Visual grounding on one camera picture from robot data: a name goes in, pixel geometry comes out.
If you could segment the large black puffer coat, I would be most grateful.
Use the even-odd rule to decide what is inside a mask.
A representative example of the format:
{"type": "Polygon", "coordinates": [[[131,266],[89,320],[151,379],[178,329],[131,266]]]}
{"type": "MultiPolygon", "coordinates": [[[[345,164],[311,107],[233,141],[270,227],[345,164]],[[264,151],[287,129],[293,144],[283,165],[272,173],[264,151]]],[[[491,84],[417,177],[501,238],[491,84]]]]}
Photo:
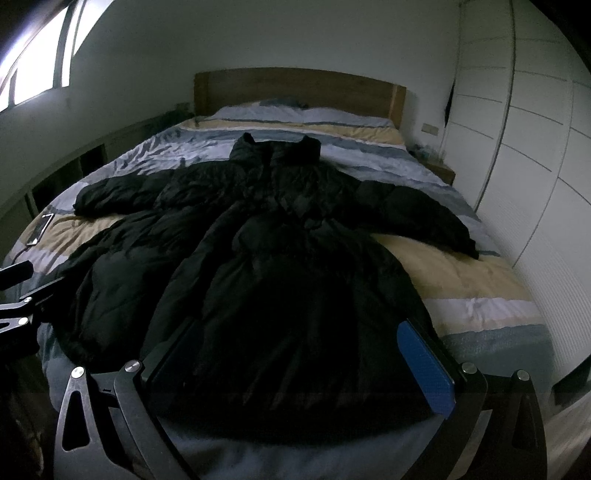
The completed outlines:
{"type": "Polygon", "coordinates": [[[320,446],[427,418],[396,333],[412,320],[432,335],[433,324],[379,237],[478,255],[427,194],[349,176],[311,137],[245,134],[228,160],[106,179],[74,210],[116,222],[57,269],[55,336],[93,372],[174,338],[148,388],[171,427],[320,446]]]}

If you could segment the striped blue beige duvet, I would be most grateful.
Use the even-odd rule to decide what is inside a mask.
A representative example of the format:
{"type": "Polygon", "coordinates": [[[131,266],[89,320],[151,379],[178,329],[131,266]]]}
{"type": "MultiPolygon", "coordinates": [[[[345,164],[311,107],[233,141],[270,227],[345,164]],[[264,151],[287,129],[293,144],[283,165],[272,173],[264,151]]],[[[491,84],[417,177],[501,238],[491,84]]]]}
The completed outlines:
{"type": "MultiPolygon", "coordinates": [[[[418,290],[434,327],[446,347],[461,361],[472,361],[484,374],[507,377],[518,367],[533,375],[537,394],[546,400],[554,348],[541,312],[509,263],[462,195],[411,156],[394,127],[297,124],[267,121],[185,120],[156,133],[133,149],[60,192],[23,231],[7,253],[2,267],[18,260],[33,264],[32,280],[9,289],[14,297],[33,287],[63,263],[84,241],[111,226],[117,216],[96,221],[79,220],[73,202],[83,187],[104,178],[129,173],[148,174],[200,161],[226,161],[238,136],[252,132],[256,140],[294,141],[304,134],[322,143],[322,160],[361,180],[420,190],[450,209],[476,241],[479,260],[436,251],[415,240],[378,236],[401,261],[418,290]],[[54,213],[47,233],[26,246],[42,214],[54,213]]],[[[484,434],[484,416],[450,478],[462,479],[484,434]]],[[[344,447],[346,453],[297,453],[256,450],[254,447],[191,440],[192,453],[219,454],[204,479],[401,479],[417,457],[431,424],[405,433],[344,447]]]]}

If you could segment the smartphone on bed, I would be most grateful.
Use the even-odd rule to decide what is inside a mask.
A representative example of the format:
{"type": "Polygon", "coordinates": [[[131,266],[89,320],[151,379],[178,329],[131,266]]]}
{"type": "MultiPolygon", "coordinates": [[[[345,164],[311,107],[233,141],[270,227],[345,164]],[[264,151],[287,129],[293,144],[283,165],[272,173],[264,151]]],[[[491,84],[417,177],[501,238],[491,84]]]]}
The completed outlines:
{"type": "Polygon", "coordinates": [[[31,235],[27,239],[27,242],[26,242],[27,247],[35,246],[40,242],[45,231],[47,230],[48,226],[52,222],[54,216],[55,216],[54,213],[45,213],[45,214],[41,215],[40,219],[35,224],[31,235]]]}

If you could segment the wooden nightstand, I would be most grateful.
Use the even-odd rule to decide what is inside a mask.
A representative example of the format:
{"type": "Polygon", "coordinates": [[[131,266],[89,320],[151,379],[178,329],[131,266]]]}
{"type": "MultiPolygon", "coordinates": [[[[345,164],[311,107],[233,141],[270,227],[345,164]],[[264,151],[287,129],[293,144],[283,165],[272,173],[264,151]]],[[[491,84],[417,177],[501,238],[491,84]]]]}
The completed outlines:
{"type": "Polygon", "coordinates": [[[450,186],[454,184],[456,179],[455,171],[444,163],[433,148],[415,144],[409,146],[408,151],[419,163],[438,176],[443,182],[450,186]]]}

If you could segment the window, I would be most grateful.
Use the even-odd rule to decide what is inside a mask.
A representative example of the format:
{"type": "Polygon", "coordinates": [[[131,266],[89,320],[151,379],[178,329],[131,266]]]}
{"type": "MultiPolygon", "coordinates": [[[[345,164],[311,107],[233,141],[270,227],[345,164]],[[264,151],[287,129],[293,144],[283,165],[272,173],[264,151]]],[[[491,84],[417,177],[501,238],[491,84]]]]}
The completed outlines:
{"type": "Polygon", "coordinates": [[[70,84],[74,57],[109,1],[49,1],[1,53],[1,109],[70,84]]]}

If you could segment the white wardrobe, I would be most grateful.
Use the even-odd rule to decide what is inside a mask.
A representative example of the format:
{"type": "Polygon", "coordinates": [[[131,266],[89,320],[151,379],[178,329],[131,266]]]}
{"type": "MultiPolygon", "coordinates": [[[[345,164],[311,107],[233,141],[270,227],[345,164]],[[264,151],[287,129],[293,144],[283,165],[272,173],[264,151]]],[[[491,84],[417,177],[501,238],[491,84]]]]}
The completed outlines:
{"type": "Polygon", "coordinates": [[[529,288],[555,380],[590,354],[590,74],[529,1],[460,3],[442,152],[529,288]]]}

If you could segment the wooden headboard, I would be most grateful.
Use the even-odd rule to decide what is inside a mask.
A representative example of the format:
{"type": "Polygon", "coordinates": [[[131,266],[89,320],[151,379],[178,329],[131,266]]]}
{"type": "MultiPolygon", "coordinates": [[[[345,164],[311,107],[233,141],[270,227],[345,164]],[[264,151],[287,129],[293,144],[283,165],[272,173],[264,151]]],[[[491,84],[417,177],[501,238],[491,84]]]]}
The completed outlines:
{"type": "Polygon", "coordinates": [[[400,128],[407,88],[365,76],[335,71],[267,67],[200,72],[193,77],[197,115],[224,106],[290,98],[313,108],[328,107],[362,116],[386,118],[400,128]]]}

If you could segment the light blue pillow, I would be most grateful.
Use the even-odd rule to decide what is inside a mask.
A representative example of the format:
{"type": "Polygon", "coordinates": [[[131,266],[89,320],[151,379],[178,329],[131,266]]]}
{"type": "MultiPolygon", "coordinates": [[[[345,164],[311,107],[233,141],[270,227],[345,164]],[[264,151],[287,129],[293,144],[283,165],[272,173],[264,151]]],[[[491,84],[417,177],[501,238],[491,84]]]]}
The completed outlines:
{"type": "Polygon", "coordinates": [[[388,118],[356,115],[335,108],[297,108],[293,105],[264,101],[245,105],[225,106],[209,116],[208,119],[394,127],[393,121],[388,118]]]}

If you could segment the wall switch plate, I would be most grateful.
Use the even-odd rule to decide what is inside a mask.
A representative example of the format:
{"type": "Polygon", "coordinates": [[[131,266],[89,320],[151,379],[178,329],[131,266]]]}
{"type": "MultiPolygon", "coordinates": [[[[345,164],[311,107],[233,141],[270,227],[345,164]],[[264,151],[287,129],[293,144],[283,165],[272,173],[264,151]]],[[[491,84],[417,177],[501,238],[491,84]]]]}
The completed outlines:
{"type": "Polygon", "coordinates": [[[439,135],[439,128],[437,126],[431,125],[431,124],[427,124],[424,123],[422,126],[421,131],[423,133],[429,134],[429,135],[433,135],[433,136],[438,136],[439,135]]]}

